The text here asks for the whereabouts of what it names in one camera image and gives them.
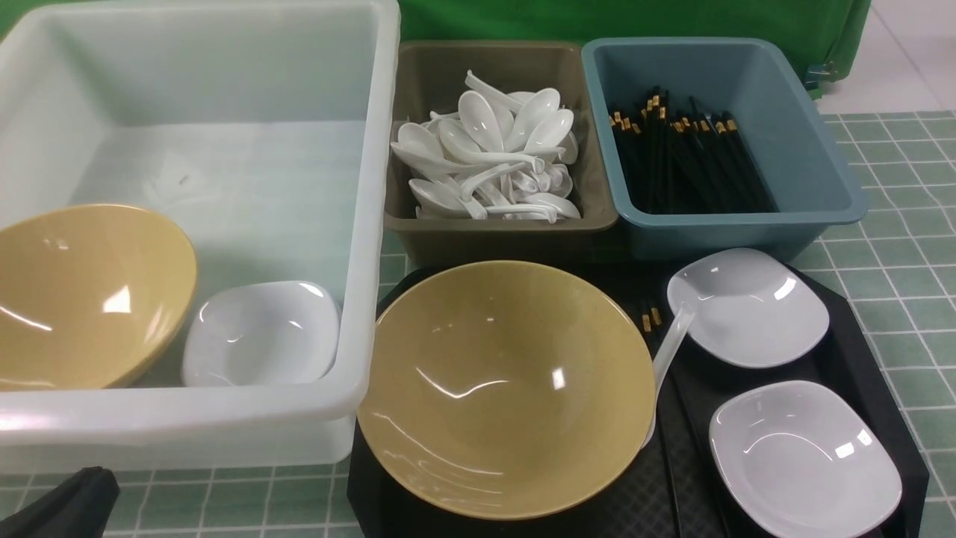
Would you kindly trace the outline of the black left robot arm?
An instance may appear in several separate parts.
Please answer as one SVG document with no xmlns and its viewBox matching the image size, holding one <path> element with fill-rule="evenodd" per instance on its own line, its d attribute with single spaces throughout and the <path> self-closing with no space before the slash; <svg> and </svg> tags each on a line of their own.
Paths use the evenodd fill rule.
<svg viewBox="0 0 956 538">
<path fill-rule="evenodd" d="M 102 537 L 120 496 L 115 473 L 82 468 L 1 521 L 3 537 Z"/>
</svg>

